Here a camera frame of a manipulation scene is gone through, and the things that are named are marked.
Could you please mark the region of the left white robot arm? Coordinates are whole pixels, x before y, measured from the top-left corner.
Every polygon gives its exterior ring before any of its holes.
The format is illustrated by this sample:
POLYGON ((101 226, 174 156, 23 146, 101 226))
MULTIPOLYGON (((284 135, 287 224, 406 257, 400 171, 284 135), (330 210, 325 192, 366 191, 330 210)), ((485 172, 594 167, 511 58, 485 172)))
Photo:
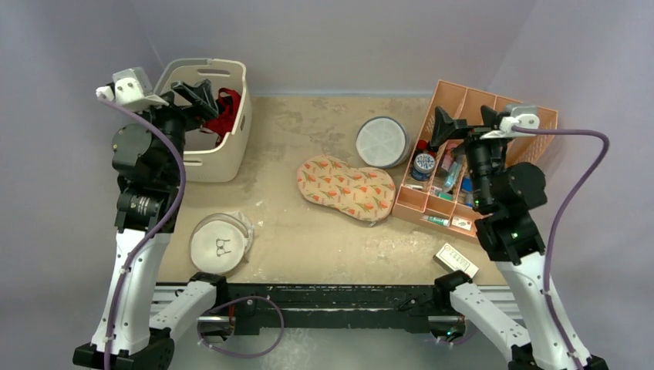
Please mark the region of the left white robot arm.
POLYGON ((120 193, 106 305, 96 332, 75 349, 72 361, 91 369, 166 369, 177 341, 199 316, 221 315, 230 304, 229 293, 219 288, 224 279, 199 273, 162 311, 151 312, 187 182, 185 136, 216 118, 218 107, 208 80, 173 82, 158 95, 137 77, 123 77, 99 87, 96 97, 132 123, 112 140, 120 193))

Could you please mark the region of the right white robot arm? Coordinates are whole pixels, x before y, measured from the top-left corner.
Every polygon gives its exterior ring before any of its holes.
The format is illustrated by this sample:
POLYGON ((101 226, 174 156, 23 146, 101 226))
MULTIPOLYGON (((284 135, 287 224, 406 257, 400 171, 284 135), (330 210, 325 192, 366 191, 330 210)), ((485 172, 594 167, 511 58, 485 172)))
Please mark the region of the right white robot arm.
POLYGON ((457 140, 472 185, 476 235, 503 275, 522 320, 516 322, 483 298, 471 277, 454 271, 434 282, 433 303, 457 312, 501 352, 510 369, 605 369, 573 328, 551 277, 554 241, 543 239, 530 212, 547 203, 546 179, 529 162, 507 165, 507 147, 520 136, 546 135, 534 106, 480 108, 482 124, 471 126, 435 109, 431 146, 457 140))

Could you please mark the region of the floral bra laundry bag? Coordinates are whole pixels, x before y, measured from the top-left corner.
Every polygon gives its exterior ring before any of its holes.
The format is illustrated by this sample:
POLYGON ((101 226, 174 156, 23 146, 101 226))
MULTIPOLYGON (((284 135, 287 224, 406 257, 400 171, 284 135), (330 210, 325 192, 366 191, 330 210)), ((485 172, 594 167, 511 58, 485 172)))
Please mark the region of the floral bra laundry bag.
POLYGON ((296 180, 307 201, 369 223, 387 218, 396 199, 396 185, 385 170, 355 167, 329 155, 306 160, 296 180))

